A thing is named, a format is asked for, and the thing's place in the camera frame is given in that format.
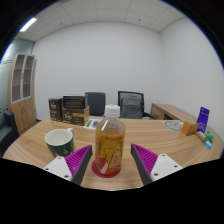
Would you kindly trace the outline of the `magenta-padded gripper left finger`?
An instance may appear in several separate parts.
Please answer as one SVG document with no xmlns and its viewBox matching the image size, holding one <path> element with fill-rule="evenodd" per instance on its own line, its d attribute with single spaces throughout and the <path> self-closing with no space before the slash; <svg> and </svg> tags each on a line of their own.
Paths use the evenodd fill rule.
<svg viewBox="0 0 224 224">
<path fill-rule="evenodd" d="M 66 157 L 56 157 L 44 167 L 44 170 L 80 185 L 91 156 L 92 146 L 88 145 Z"/>
</svg>

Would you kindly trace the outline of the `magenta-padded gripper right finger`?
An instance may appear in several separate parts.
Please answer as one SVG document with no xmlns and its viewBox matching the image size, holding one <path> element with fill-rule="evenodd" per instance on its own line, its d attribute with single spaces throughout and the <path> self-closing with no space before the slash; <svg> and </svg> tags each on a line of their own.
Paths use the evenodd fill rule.
<svg viewBox="0 0 224 224">
<path fill-rule="evenodd" d="M 131 145 L 131 154 L 135 160 L 143 185 L 148 185 L 182 169 L 182 166 L 167 154 L 157 155 L 136 144 Z"/>
</svg>

